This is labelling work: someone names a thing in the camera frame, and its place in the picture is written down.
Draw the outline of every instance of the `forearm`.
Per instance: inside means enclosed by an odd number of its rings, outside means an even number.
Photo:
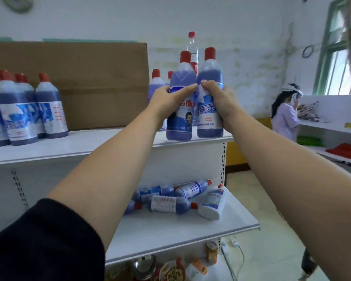
[[[351,175],[239,110],[234,140],[331,280],[351,280]]]
[[[159,128],[148,110],[85,158],[49,194],[82,216],[107,250]]]

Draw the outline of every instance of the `brown cardboard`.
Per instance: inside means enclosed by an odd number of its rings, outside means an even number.
[[[148,103],[145,43],[0,42],[0,69],[59,89],[69,130],[122,127]]]

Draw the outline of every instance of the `yellow wall panel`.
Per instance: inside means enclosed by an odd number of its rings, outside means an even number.
[[[270,118],[257,118],[258,122],[262,125],[272,129],[272,124],[270,122]],[[239,147],[235,144],[235,142],[228,142],[226,145],[226,166],[229,165],[240,165],[246,164],[247,160],[239,150]]]

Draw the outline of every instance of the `window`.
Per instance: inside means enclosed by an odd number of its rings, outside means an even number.
[[[343,4],[344,0],[330,4],[313,92],[317,95],[351,95],[346,28],[341,11]]]

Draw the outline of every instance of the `light purple shirt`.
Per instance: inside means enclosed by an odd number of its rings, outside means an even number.
[[[271,121],[274,132],[296,142],[298,135],[296,127],[299,125],[299,119],[291,105],[281,103]]]

